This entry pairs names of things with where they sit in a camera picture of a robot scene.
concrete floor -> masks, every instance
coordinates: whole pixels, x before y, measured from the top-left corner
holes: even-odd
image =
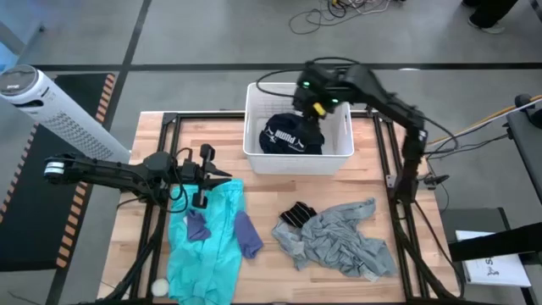
[[[0,1],[0,11],[6,2]],[[122,64],[142,0],[26,1],[47,31],[21,59],[28,64]],[[366,63],[542,62],[542,24],[526,0],[502,20],[507,32],[489,36],[469,27],[470,10],[451,0],[392,3],[386,13],[355,18],[307,36],[290,33],[288,19],[317,1],[153,0],[134,64],[300,63],[317,56],[347,56]],[[113,120],[112,134],[131,147],[137,118],[145,110],[243,109],[246,85],[266,71],[130,72]],[[542,70],[379,70],[386,89],[450,130],[513,103],[520,93],[540,94]],[[294,80],[284,75],[276,80]],[[504,120],[463,138],[475,143],[503,134]],[[7,189],[32,122],[0,103],[0,191]],[[430,138],[441,135],[429,127]],[[513,142],[433,162],[445,183],[449,208],[504,207],[512,227],[540,221],[542,206]],[[437,189],[439,205],[445,195]],[[97,294],[119,194],[96,187],[64,287],[61,304],[92,301]],[[529,268],[538,294],[542,268]],[[49,271],[0,274],[0,303],[11,291],[43,304]],[[469,286],[473,301],[522,304],[518,289]]]

sock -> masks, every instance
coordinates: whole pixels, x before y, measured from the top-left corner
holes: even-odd
[[[243,258],[255,258],[258,250],[263,247],[263,241],[245,212],[237,212],[234,221],[234,231],[237,236],[237,242],[239,242],[239,246],[241,247]]]
[[[314,215],[316,215],[314,208],[310,208],[303,202],[296,202],[294,207],[283,212],[280,218],[288,225],[301,228]]]
[[[186,231],[189,241],[205,241],[211,236],[211,231],[205,227],[207,221],[200,213],[190,210],[186,214]]]

black shoe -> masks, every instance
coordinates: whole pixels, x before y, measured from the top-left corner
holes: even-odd
[[[480,4],[478,3],[469,4],[469,3],[465,3],[464,1],[461,1],[461,5],[464,6],[465,8],[477,8]]]

teal shirt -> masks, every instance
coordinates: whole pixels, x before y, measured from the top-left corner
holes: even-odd
[[[234,233],[234,219],[245,210],[243,181],[232,180],[207,191],[207,208],[197,208],[207,221],[211,236],[205,241],[188,241],[185,216],[193,208],[197,186],[185,186],[188,208],[169,218],[169,298],[182,304],[230,304],[241,267],[241,250]],[[177,197],[179,187],[172,191]],[[173,203],[173,210],[186,205],[185,197]]]

white laundry basket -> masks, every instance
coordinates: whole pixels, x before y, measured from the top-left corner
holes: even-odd
[[[295,83],[260,83],[271,92],[294,94]],[[354,153],[350,106],[342,103],[334,114],[320,120],[325,143],[322,155],[263,153],[259,136],[274,114],[294,113],[291,98],[263,93],[251,83],[246,92],[245,133],[243,151],[257,174],[333,175]]]

